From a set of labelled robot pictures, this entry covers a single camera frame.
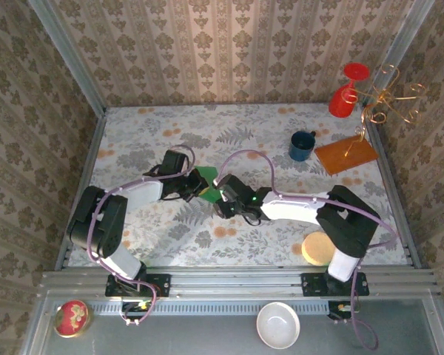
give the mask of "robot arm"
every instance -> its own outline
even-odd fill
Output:
[[[144,176],[157,178],[178,174],[183,171],[184,163],[188,160],[185,154],[168,150],[163,162],[153,167]],[[144,277],[146,266],[121,244],[126,213],[148,203],[165,200],[172,194],[177,195],[175,198],[189,202],[194,196],[204,193],[208,188],[208,183],[201,177],[198,170],[193,169],[188,175],[161,181],[144,181],[136,187],[122,190],[119,195],[111,195],[102,206],[92,233],[92,253],[127,279],[136,280]],[[83,249],[87,249],[87,235],[92,215],[105,193],[103,189],[96,186],[87,187],[67,227],[70,240]]]
[[[215,203],[215,211],[221,218],[231,218],[240,214],[253,226],[257,226],[262,220],[281,219],[299,220],[321,226],[335,245],[328,273],[343,283],[350,279],[355,266],[365,256],[378,226],[374,221],[356,212],[349,211],[343,217],[340,212],[344,212],[344,209],[324,202],[304,202],[283,197],[283,194],[276,195],[267,187],[255,192],[233,175],[224,177],[216,188],[222,194],[222,198]],[[336,185],[330,192],[309,196],[347,203],[379,217],[378,213],[345,186]]]

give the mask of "metal frame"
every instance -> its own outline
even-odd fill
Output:
[[[320,272],[323,268],[307,267],[194,267],[151,268],[149,273],[170,273],[172,290],[168,299],[158,302],[187,304],[196,302],[238,302],[238,305],[256,301],[312,302],[345,300],[348,297],[303,297],[300,275]],[[440,287],[435,283],[432,270],[411,266],[364,266],[371,295],[361,297],[362,302],[372,300],[422,300],[428,315],[429,327],[439,354],[444,354],[444,309],[436,302]],[[108,273],[99,267],[69,268],[60,272],[44,273],[33,318],[27,329],[21,354],[40,354],[45,343],[57,302],[69,298],[90,304],[112,305],[119,298],[104,296]]]
[[[369,133],[370,142],[378,154],[378,168],[382,175],[383,184],[385,185],[386,195],[391,206],[391,213],[394,221],[397,224],[398,234],[401,237],[403,245],[406,244],[409,252],[409,257],[415,268],[422,268],[420,257],[417,253],[411,231],[409,229],[408,221],[406,220],[405,212],[400,202],[397,188],[395,186],[393,175],[391,174],[388,159],[380,139],[380,134],[377,127],[371,122],[367,122],[367,131]]]
[[[95,126],[94,135],[92,137],[92,143],[90,144],[89,152],[87,153],[86,162],[84,163],[84,168],[82,169],[82,176],[79,181],[79,186],[77,188],[77,192],[75,193],[73,206],[71,207],[69,218],[67,220],[66,226],[69,225],[71,217],[74,214],[75,208],[79,202],[79,199],[82,196],[82,192],[89,186],[90,179],[92,177],[92,173],[94,170],[95,160],[97,159],[98,149],[101,145],[102,136],[104,135],[105,123],[107,122],[107,117],[102,117],[97,121],[97,125]],[[64,235],[64,239],[61,242],[61,248],[59,249],[58,258],[56,260],[56,264],[54,267],[55,271],[59,271],[63,268],[64,263],[66,261],[66,257],[68,253],[72,249],[73,244],[67,237]]]
[[[53,9],[48,0],[30,0],[31,7],[35,10],[39,20],[43,24],[47,34],[51,37],[58,49],[64,63],[66,63],[74,79],[86,96],[87,102],[94,110],[98,119],[102,119],[105,113],[105,98],[101,96],[95,82],[94,75],[88,70],[79,56],[79,49],[70,40],[63,21]]]
[[[432,5],[434,5],[434,1],[432,0],[414,1],[413,5],[409,9],[405,21],[398,30],[398,34],[391,43],[382,64],[392,64],[395,67],[400,65],[406,50],[408,50],[409,46],[414,40],[417,31],[420,29],[421,25],[426,19]],[[373,84],[380,90],[385,89],[388,82],[390,82],[393,73],[394,72],[392,71],[389,75],[381,75],[379,72],[377,72],[373,79]]]

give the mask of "red tin with gold design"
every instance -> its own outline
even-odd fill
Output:
[[[90,322],[90,313],[86,304],[71,300],[58,308],[54,329],[63,338],[72,338],[82,334]]]

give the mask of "white bowl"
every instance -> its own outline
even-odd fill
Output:
[[[265,344],[274,349],[286,349],[299,336],[299,318],[293,308],[281,302],[265,305],[257,317],[257,332]]]

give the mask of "green object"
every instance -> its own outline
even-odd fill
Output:
[[[212,187],[212,182],[218,175],[217,169],[214,166],[196,166],[195,168],[209,184],[207,191],[199,195],[199,197],[203,200],[209,201],[210,203],[214,203],[215,201],[221,199],[221,192]]]

